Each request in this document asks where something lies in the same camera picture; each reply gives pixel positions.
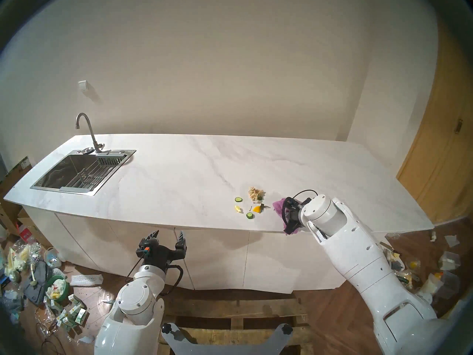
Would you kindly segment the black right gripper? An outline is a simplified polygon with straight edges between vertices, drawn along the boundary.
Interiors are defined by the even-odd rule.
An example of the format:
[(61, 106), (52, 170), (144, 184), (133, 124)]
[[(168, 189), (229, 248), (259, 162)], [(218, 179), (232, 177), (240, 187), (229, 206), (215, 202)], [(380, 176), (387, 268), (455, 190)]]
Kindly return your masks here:
[(284, 232), (297, 232), (298, 229), (305, 227), (302, 223), (301, 214), (305, 205), (311, 200), (311, 198), (307, 198), (303, 202), (299, 202), (292, 197), (285, 198), (282, 204), (282, 219), (285, 225)]

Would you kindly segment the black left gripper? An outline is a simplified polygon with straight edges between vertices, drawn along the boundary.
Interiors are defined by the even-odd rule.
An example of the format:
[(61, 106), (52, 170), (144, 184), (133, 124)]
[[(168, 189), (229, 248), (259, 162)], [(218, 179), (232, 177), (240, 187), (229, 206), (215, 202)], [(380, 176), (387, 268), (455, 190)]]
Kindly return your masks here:
[(186, 257), (186, 239), (184, 231), (178, 234), (175, 249), (169, 249), (161, 245), (158, 241), (159, 230), (150, 233), (146, 239), (142, 239), (136, 249), (138, 258), (143, 259), (140, 270), (160, 269), (163, 273), (167, 273), (168, 269), (176, 268), (183, 273), (183, 269), (179, 265), (172, 265), (173, 261), (182, 260)]

